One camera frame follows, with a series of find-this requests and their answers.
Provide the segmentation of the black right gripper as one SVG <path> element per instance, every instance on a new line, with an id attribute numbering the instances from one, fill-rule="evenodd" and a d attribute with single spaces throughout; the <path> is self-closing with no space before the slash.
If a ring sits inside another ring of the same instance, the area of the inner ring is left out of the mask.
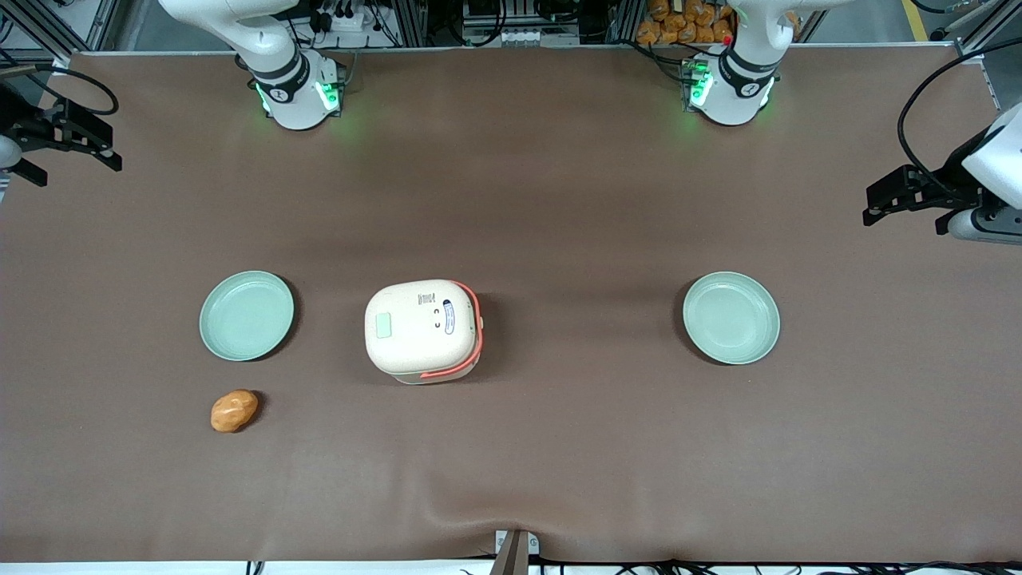
<path id="1" fill-rule="evenodd" d="M 37 108 L 3 81 L 1 159 L 21 159 L 11 174 L 45 187 L 47 171 L 22 157 L 38 149 L 90 154 L 106 167 L 123 170 L 123 159 L 113 149 L 113 128 L 106 121 L 66 97 L 56 98 L 51 109 Z"/>

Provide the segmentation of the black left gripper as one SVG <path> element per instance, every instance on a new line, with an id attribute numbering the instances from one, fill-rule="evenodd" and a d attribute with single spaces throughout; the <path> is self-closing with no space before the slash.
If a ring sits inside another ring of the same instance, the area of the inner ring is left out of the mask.
<path id="1" fill-rule="evenodd" d="M 980 204 L 978 179 L 963 166 L 966 157 L 978 149 L 985 138 L 982 129 L 949 154 L 941 167 L 901 166 L 866 187 L 866 208 L 862 224 L 869 227 L 895 212 L 915 212 L 927 208 L 956 210 L 939 217 L 935 232 L 939 236 L 971 237 L 972 210 Z"/>

